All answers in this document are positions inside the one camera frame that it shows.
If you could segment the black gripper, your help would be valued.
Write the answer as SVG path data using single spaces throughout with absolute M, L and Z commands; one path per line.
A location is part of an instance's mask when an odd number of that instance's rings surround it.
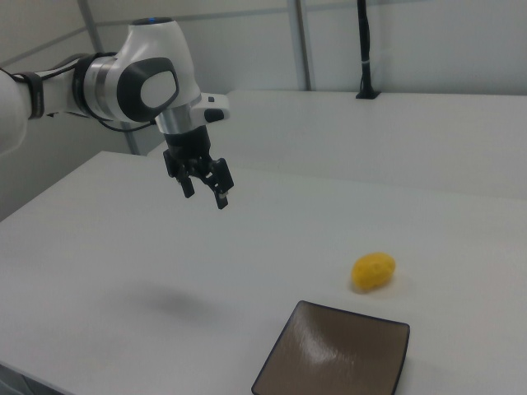
M 194 186 L 191 176 L 205 178 L 204 183 L 213 191 L 217 208 L 228 205 L 227 195 L 234 181 L 226 160 L 210 156 L 211 142 L 205 126 L 190 132 L 165 135 L 167 149 L 163 152 L 168 175 L 176 178 L 184 196 L 191 198 Z

